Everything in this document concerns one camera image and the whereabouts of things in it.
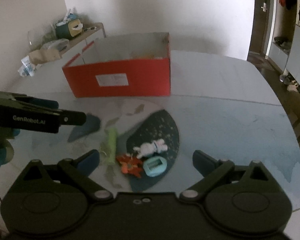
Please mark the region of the teal gloved left hand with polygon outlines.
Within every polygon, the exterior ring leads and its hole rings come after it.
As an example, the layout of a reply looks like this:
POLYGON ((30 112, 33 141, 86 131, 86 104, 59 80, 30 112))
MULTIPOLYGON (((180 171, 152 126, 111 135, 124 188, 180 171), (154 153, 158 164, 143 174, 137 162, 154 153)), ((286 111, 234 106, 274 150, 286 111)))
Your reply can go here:
POLYGON ((20 129, 0 127, 0 168, 13 158, 13 147, 9 140, 20 134, 20 129))

